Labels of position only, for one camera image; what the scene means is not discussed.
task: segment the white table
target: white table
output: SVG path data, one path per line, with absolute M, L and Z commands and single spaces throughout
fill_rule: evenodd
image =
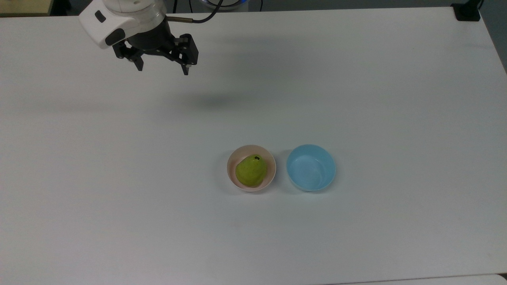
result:
M 459 276 L 399 281 L 355 283 L 357 285 L 506 285 L 499 275 Z
M 144 71 L 77 18 L 0 19 L 4 284 L 307 285 L 507 271 L 507 76 L 451 8 L 218 14 Z M 321 193 L 285 159 L 337 161 Z M 262 194 L 226 161 L 277 160 Z

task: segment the pear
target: pear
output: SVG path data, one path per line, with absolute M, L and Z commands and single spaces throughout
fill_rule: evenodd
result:
M 266 177 L 267 171 L 268 165 L 264 159 L 258 154 L 253 154 L 236 166 L 236 177 L 245 186 L 257 187 Z

